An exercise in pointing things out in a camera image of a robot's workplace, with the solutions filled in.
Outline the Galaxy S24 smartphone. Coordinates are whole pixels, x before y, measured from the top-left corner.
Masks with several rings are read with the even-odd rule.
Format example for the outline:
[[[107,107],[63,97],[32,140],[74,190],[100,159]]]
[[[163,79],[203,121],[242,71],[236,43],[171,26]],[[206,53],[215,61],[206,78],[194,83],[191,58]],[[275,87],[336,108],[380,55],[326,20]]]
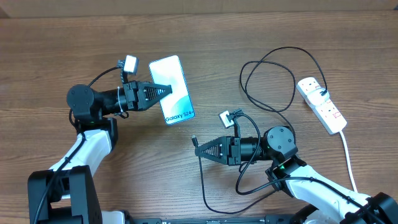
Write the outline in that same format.
[[[171,87],[171,93],[160,100],[165,123],[173,125],[195,117],[185,76],[177,55],[162,58],[149,64],[155,84]]]

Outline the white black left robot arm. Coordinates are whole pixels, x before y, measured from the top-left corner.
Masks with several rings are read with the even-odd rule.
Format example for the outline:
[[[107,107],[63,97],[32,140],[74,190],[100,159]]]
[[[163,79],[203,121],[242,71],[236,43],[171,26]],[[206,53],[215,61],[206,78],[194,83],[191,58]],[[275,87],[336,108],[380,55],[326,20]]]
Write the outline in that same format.
[[[98,92],[89,85],[75,85],[67,93],[70,121],[76,142],[48,170],[28,178],[31,223],[132,223],[127,211],[103,211],[93,176],[118,141],[117,120],[129,111],[145,111],[172,93],[169,85],[131,81],[113,90]]]

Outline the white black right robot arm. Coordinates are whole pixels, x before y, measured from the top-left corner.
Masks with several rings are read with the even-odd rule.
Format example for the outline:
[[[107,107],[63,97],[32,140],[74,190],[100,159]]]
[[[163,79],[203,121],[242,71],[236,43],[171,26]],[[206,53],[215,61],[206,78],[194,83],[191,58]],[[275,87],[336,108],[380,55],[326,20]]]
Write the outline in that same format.
[[[222,136],[203,145],[192,137],[195,155],[228,166],[242,166],[257,161],[272,161],[266,170],[268,186],[275,191],[308,203],[294,218],[303,222],[311,213],[320,211],[338,223],[397,223],[397,202],[380,192],[374,197],[346,189],[320,175],[301,160],[291,130],[276,126],[258,137]]]

